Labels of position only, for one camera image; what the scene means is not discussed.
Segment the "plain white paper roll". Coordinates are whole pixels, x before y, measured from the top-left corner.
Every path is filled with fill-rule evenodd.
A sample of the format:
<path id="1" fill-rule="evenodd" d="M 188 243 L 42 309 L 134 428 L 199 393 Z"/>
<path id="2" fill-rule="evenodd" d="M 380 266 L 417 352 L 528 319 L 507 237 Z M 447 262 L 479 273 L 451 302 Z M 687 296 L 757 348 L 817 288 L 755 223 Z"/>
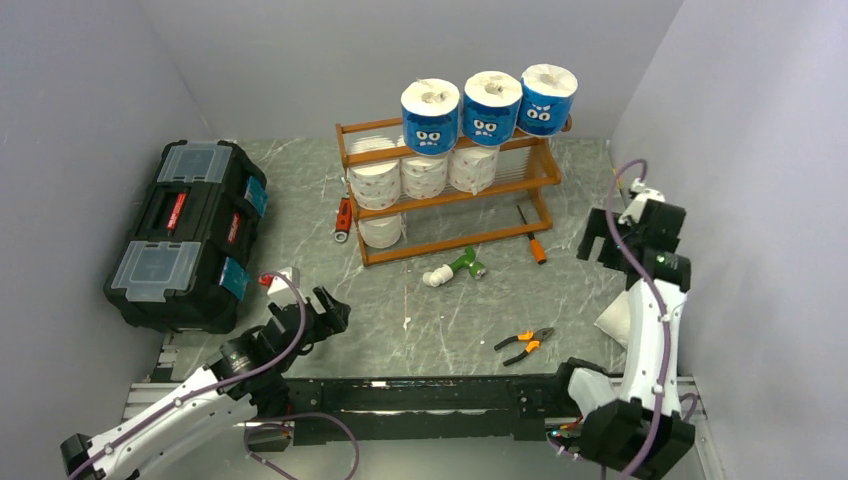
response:
<path id="1" fill-rule="evenodd" d="M 367 246 L 386 249 L 395 245 L 405 234 L 405 224 L 401 214 L 392 214 L 359 220 L 358 230 Z"/>

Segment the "white floral paper roll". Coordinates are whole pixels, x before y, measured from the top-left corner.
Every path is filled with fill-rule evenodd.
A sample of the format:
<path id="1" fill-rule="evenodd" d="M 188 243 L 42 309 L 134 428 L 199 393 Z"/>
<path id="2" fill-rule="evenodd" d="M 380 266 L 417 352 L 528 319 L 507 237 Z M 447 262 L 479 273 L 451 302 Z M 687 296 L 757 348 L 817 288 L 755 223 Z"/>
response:
<path id="1" fill-rule="evenodd" d="M 349 154 L 395 148 L 388 137 L 377 135 L 356 140 Z M 367 210 L 384 210 L 395 204 L 401 194 L 400 161 L 397 159 L 353 166 L 347 169 L 354 198 Z"/>
<path id="2" fill-rule="evenodd" d="M 458 191 L 477 195 L 494 183 L 499 152 L 499 147 L 455 149 L 449 158 L 449 183 Z"/>
<path id="3" fill-rule="evenodd" d="M 439 196 L 448 177 L 450 152 L 437 156 L 412 155 L 400 159 L 403 193 L 412 199 Z"/>

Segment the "blue paper roll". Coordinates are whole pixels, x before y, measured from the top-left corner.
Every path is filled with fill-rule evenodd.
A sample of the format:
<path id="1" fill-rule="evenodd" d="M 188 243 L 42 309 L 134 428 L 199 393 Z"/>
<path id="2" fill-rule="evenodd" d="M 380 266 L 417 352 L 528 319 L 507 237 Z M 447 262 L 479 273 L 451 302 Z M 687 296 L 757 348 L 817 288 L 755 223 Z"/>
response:
<path id="1" fill-rule="evenodd" d="M 450 81 L 412 82 L 400 97 L 405 145 L 422 156 L 448 154 L 459 139 L 460 101 L 460 92 Z"/>
<path id="2" fill-rule="evenodd" d="M 529 66 L 521 75 L 522 98 L 517 128 L 535 137 L 551 137 L 562 131 L 578 89 L 576 76 L 551 64 Z"/>
<path id="3" fill-rule="evenodd" d="M 510 74 L 481 71 L 466 80 L 462 133 L 483 147 L 499 147 L 513 136 L 522 100 L 522 85 Z"/>

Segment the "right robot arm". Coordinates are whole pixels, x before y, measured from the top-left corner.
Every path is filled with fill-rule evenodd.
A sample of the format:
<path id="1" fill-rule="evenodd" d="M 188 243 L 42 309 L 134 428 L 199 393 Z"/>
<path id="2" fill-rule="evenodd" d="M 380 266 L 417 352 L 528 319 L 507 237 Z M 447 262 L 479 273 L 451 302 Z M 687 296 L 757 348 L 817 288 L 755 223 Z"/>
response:
<path id="1" fill-rule="evenodd" d="M 690 260 L 677 254 L 684 208 L 659 200 L 632 202 L 626 213 L 594 208 L 578 247 L 589 258 L 626 274 L 630 330 L 622 383 L 589 365 L 551 388 L 557 411 L 583 424 L 580 457 L 638 479 L 661 479 L 695 440 L 683 419 L 677 383 L 680 320 L 691 289 Z"/>

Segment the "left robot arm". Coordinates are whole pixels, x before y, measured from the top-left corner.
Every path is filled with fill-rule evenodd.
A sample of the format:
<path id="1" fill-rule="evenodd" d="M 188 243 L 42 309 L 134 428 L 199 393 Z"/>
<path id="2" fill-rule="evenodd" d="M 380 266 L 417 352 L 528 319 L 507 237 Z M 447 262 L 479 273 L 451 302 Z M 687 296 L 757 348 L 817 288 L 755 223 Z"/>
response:
<path id="1" fill-rule="evenodd" d="M 229 339 L 182 384 L 122 424 L 60 446 L 70 479 L 138 479 L 155 464 L 196 446 L 202 433 L 294 409 L 284 373 L 314 344 L 344 332 L 350 305 L 323 287 L 268 306 L 267 323 Z"/>

